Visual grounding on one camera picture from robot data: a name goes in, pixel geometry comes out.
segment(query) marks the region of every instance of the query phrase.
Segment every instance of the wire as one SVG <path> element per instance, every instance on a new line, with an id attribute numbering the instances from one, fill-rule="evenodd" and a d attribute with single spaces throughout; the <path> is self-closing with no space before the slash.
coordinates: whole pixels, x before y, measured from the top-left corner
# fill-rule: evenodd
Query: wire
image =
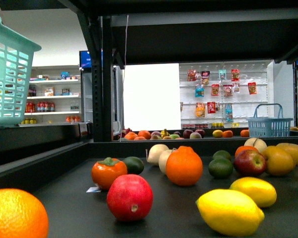
<path id="1" fill-rule="evenodd" d="M 128 32 L 128 22 L 129 22 L 129 15 L 127 14 L 127 21 L 126 21 L 126 29 L 125 29 L 125 54 L 124 54 L 124 63 L 125 63 L 125 69 L 124 69 L 124 73 L 123 73 L 123 90 L 122 90 L 122 95 L 121 95 L 121 113 L 120 113 L 120 137 L 119 137 L 119 141 L 121 141 L 121 136 L 123 134 L 123 130 L 122 130 L 122 123 L 123 123 L 123 99 L 124 99 L 124 81 L 125 81 L 125 72 L 126 72 L 126 65 L 127 65 L 127 60 L 126 60 L 126 55 L 127 55 L 127 32 Z"/>

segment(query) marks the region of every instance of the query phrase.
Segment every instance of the pomegranate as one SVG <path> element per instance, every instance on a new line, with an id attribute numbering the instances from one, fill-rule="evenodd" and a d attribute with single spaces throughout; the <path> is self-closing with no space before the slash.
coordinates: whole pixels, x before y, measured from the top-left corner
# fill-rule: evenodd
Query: pomegranate
<path id="1" fill-rule="evenodd" d="M 107 205 L 118 221 L 137 221 L 151 210 L 153 192 L 149 183 L 140 175 L 117 177 L 107 193 Z"/>

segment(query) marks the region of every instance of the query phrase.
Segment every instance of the onion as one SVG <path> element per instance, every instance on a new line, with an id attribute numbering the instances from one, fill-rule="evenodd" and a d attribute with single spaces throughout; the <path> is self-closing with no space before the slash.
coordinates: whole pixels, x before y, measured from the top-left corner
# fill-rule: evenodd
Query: onion
<path id="1" fill-rule="evenodd" d="M 169 148 L 164 144 L 156 144 L 156 145 L 152 146 L 149 150 L 149 155 L 147 156 L 147 162 L 149 162 L 155 166 L 158 166 L 160 154 L 163 151 L 168 150 L 168 149 Z"/>
<path id="2" fill-rule="evenodd" d="M 161 172 L 165 173 L 165 165 L 167 163 L 167 160 L 169 158 L 169 155 L 173 152 L 173 150 L 165 150 L 163 151 L 160 156 L 159 156 L 159 168 L 161 170 Z"/>

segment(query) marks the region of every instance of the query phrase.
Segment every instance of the shopping basket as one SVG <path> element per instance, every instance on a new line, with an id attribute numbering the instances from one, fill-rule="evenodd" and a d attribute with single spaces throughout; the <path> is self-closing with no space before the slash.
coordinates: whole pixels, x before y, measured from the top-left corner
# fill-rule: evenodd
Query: shopping basket
<path id="1" fill-rule="evenodd" d="M 0 126 L 22 122 L 32 60 L 41 47 L 2 25 L 0 18 Z"/>
<path id="2" fill-rule="evenodd" d="M 257 116 L 257 109 L 260 106 L 278 105 L 277 118 L 259 118 Z M 248 129 L 250 137 L 286 137 L 290 133 L 290 122 L 292 118 L 284 118 L 283 107 L 278 103 L 259 104 L 254 113 L 253 118 L 248 118 Z"/>

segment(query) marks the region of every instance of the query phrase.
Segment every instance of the basket handle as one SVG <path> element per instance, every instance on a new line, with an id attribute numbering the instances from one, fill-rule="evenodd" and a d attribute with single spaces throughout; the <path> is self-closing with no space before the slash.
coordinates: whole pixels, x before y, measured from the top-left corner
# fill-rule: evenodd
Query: basket handle
<path id="1" fill-rule="evenodd" d="M 256 107 L 256 109 L 255 109 L 254 118 L 257 118 L 257 109 L 258 109 L 260 106 L 268 106 L 268 105 L 278 105 L 278 106 L 279 106 L 278 118 L 280 118 L 280 115 L 282 115 L 281 118 L 284 118 L 284 115 L 283 115 L 283 107 L 282 107 L 282 105 L 280 105 L 279 103 L 259 104 L 259 105 Z"/>

